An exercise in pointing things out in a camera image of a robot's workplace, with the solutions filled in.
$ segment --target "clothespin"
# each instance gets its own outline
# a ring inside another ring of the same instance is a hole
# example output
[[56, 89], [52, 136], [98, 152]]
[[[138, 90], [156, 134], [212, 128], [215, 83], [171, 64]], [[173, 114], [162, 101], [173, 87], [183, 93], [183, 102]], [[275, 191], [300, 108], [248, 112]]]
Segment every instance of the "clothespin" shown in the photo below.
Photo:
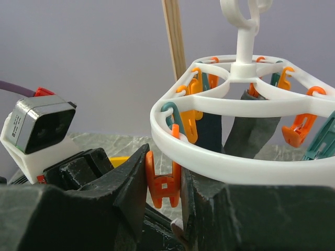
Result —
[[202, 84], [203, 91], [209, 90], [210, 88], [209, 88], [207, 74], [202, 72], [199, 67], [193, 68], [192, 72], [198, 72], [198, 81]]
[[[189, 95], [189, 90], [185, 85], [181, 85], [177, 89], [177, 93], [186, 91], [186, 96]], [[195, 123], [195, 110], [183, 111], [180, 113], [187, 139], [194, 144], [198, 140], [197, 126]]]
[[280, 78], [279, 78], [277, 87], [280, 88], [280, 89], [284, 89], [284, 90], [290, 90], [290, 89], [291, 89], [291, 84], [290, 84], [290, 82], [286, 79], [286, 76], [287, 76], [287, 77], [291, 77], [291, 76], [290, 76], [290, 75], [287, 75], [287, 74], [286, 74], [286, 71], [294, 72], [294, 69], [293, 69], [292, 67], [290, 67], [290, 66], [285, 67], [285, 68], [283, 69], [283, 72], [282, 72], [282, 75], [281, 75]]
[[[256, 59], [256, 62], [259, 63], [261, 60], [265, 60], [265, 57], [263, 57], [263, 56], [258, 57]], [[259, 93], [256, 91], [255, 87], [253, 86], [253, 83], [250, 83], [248, 93], [249, 93], [250, 96], [253, 96], [255, 98], [257, 98], [259, 96]]]
[[280, 78], [281, 78], [281, 74], [279, 72], [273, 73], [272, 76], [271, 76], [270, 85], [273, 85], [273, 86], [277, 87]]
[[167, 111], [169, 108], [173, 109], [173, 119], [171, 116], [166, 118], [166, 124], [172, 128], [174, 123], [180, 126], [180, 132], [184, 134], [190, 143], [195, 143], [198, 139], [197, 127], [195, 123], [195, 115], [192, 111], [185, 111], [179, 113], [178, 107], [174, 102], [167, 102], [161, 108], [161, 111]]
[[302, 161], [332, 157], [335, 154], [335, 111], [315, 135]]
[[[307, 95], [312, 96], [313, 92], [318, 92], [324, 95], [326, 94], [325, 90], [321, 87], [313, 86], [307, 91]], [[290, 128], [285, 126], [282, 127], [282, 132], [286, 143], [293, 147], [301, 146], [316, 119], [317, 116], [313, 114], [300, 114], [296, 116], [293, 125]]]
[[[213, 56], [211, 59], [215, 60], [216, 64], [220, 62], [216, 56]], [[218, 86], [219, 77], [212, 74], [208, 74], [208, 81], [209, 81], [209, 87], [213, 89]]]
[[[179, 139], [179, 125], [172, 125], [172, 135]], [[153, 152], [146, 154], [146, 177], [152, 198], [152, 202], [156, 208], [162, 208], [162, 199], [169, 197], [171, 207], [178, 206], [181, 187], [181, 166], [176, 162], [172, 162], [171, 174], [155, 174], [155, 165]]]
[[[192, 78], [191, 82], [188, 85], [188, 90], [190, 94], [201, 93], [203, 91], [203, 86], [196, 78]], [[194, 113], [195, 120], [200, 120], [203, 118], [204, 114], [202, 111], [194, 110]]]

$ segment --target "orange clothespin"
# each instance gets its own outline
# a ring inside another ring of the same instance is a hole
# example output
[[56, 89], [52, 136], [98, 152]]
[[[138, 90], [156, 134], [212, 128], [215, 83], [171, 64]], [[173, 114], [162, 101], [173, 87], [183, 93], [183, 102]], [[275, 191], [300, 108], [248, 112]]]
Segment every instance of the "orange clothespin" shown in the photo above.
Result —
[[280, 88], [280, 89], [284, 89], [284, 90], [290, 90], [291, 89], [291, 84], [286, 79], [286, 77], [291, 77], [291, 75], [286, 74], [286, 71], [294, 72], [294, 69], [292, 67], [289, 67], [289, 66], [285, 67], [283, 69], [283, 72], [282, 72], [281, 77], [278, 81], [277, 87]]
[[[326, 94], [325, 90], [319, 86], [313, 86], [307, 91], [307, 95], [312, 96], [313, 92]], [[306, 136], [312, 128], [316, 115], [305, 113], [297, 115], [291, 128], [282, 127], [282, 132], [286, 143], [293, 147], [299, 147], [303, 144]]]
[[[258, 57], [256, 59], [256, 63], [259, 63], [261, 60], [265, 60], [265, 57], [263, 57], [263, 56]], [[258, 95], [259, 95], [259, 93], [256, 91], [255, 87], [253, 86], [253, 83], [250, 83], [250, 86], [249, 86], [249, 95], [253, 96], [255, 98], [257, 98]]]
[[[190, 84], [188, 85], [188, 90], [190, 94], [196, 94], [196, 93], [201, 93], [203, 91], [203, 86], [201, 83], [196, 78], [192, 78]], [[203, 112], [202, 111], [196, 111], [194, 110], [195, 113], [195, 120], [200, 120], [203, 118]]]
[[[179, 139], [179, 125], [172, 125], [172, 135]], [[171, 207], [177, 207], [180, 197], [181, 166], [172, 162], [172, 173], [156, 175], [152, 151], [146, 154], [147, 183], [156, 208], [162, 208], [162, 199], [169, 197]]]
[[[212, 57], [211, 59], [215, 60], [215, 63], [219, 63], [219, 59], [216, 56]], [[213, 89], [218, 86], [219, 77], [212, 74], [208, 74], [208, 82], [209, 87]]]
[[[186, 91], [186, 96], [189, 95], [189, 89], [185, 85], [181, 85], [177, 89], [177, 93], [182, 91]], [[180, 117], [182, 118], [188, 141], [194, 144], [198, 140], [197, 126], [195, 123], [195, 111], [183, 111], [180, 113]]]

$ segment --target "camera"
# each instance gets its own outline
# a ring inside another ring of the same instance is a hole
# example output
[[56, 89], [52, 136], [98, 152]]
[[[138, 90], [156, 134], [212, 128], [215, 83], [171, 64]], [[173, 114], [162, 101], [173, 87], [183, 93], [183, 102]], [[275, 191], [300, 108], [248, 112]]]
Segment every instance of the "camera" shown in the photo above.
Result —
[[60, 143], [71, 125], [76, 105], [57, 95], [19, 100], [10, 117], [6, 138], [24, 154]]

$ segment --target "white plastic hanger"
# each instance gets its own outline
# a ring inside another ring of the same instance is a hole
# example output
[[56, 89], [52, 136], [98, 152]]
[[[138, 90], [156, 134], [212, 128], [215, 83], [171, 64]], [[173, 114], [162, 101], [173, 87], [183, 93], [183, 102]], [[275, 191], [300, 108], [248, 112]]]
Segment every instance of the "white plastic hanger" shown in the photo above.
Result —
[[[238, 0], [221, 0], [223, 14], [238, 28], [237, 55], [216, 56], [219, 63], [211, 57], [194, 61], [185, 74], [152, 107], [150, 123], [152, 137], [158, 148], [170, 159], [203, 176], [231, 183], [258, 185], [326, 185], [335, 187], [335, 157], [303, 162], [277, 162], [246, 159], [215, 153], [188, 142], [184, 135], [178, 140], [171, 136], [166, 117], [172, 109], [160, 112], [168, 101], [174, 102], [179, 112], [198, 110], [207, 113], [234, 117], [283, 117], [311, 113], [329, 117], [335, 110], [335, 89], [311, 76], [291, 62], [265, 56], [262, 63], [255, 63], [259, 56], [253, 55], [254, 37], [259, 30], [259, 14], [268, 10], [271, 0], [249, 0], [251, 19], [246, 20], [239, 9]], [[312, 96], [290, 92], [274, 87], [259, 77], [281, 72], [290, 66], [295, 72], [290, 75], [307, 89], [313, 86], [323, 88], [327, 95], [314, 92]], [[199, 67], [202, 72], [217, 75], [224, 82], [211, 90], [188, 95], [176, 94], [181, 85], [188, 85]], [[230, 84], [255, 83], [258, 93], [267, 98], [263, 100], [223, 99]]]

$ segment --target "white plastic hook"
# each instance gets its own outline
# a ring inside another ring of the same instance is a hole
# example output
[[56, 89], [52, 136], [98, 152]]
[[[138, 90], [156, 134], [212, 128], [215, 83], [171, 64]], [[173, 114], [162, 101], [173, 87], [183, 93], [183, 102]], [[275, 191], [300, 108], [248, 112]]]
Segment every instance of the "white plastic hook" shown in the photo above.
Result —
[[260, 13], [267, 11], [272, 0], [248, 0], [251, 19], [245, 19], [238, 0], [220, 0], [221, 9], [228, 21], [238, 28], [236, 62], [230, 73], [236, 78], [256, 77], [256, 65], [252, 62], [255, 36], [259, 31]]

